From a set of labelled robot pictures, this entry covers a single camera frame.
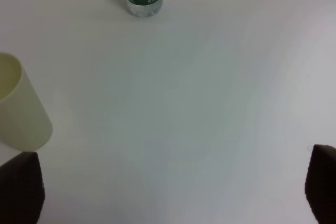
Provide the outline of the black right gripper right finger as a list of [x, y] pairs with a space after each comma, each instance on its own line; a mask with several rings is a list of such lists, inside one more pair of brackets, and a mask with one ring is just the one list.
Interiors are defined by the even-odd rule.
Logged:
[[335, 223], [335, 148], [314, 145], [306, 182], [305, 195], [318, 223]]

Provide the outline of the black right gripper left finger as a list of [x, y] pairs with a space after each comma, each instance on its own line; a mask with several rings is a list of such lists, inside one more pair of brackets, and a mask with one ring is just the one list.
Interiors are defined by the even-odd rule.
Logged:
[[44, 201], [36, 152], [22, 152], [1, 165], [1, 223], [37, 223]]

